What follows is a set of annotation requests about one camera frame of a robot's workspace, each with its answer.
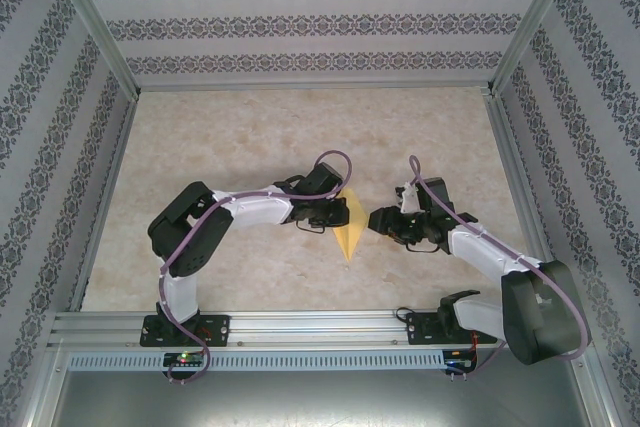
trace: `wallpaper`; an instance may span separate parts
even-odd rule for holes
[[[0,426],[77,284],[131,105],[70,0],[0,0]]]
[[[487,81],[532,0],[94,0],[143,88]]]
[[[638,0],[554,0],[502,92],[623,425],[640,425],[638,18]]]

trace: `black mounting bracket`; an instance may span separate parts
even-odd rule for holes
[[[471,344],[470,330],[456,329],[445,332],[437,312],[410,312],[404,322],[407,324],[407,340],[409,345],[453,345]],[[498,339],[490,335],[477,332],[478,345],[493,345]]]
[[[228,315],[203,315],[198,312],[182,326],[204,340],[209,347],[226,347],[229,339],[231,317]],[[140,334],[142,347],[198,347],[165,317],[162,311],[147,315]]]

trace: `floor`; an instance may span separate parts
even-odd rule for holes
[[[445,179],[456,210],[525,249],[477,88],[144,93],[83,310],[154,309],[160,262],[146,230],[190,182],[261,188],[307,174],[328,149],[351,156],[350,187],[367,212],[395,203],[415,154],[425,177]],[[342,159],[328,161],[344,172]],[[203,310],[433,308],[459,290],[498,294],[444,253],[408,253],[365,230],[347,262],[332,232],[292,224],[229,233],[198,276]]]

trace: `metal panel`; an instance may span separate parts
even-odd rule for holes
[[[219,372],[191,386],[160,374],[69,372],[53,425],[589,425],[570,366],[500,355],[481,376],[440,372]]]

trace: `vent slot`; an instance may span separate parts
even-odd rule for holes
[[[78,352],[71,356],[72,372],[157,372],[162,352]],[[441,350],[332,351],[332,352],[214,352],[209,370],[238,371],[331,371],[444,369]],[[176,371],[196,367],[176,367]]]

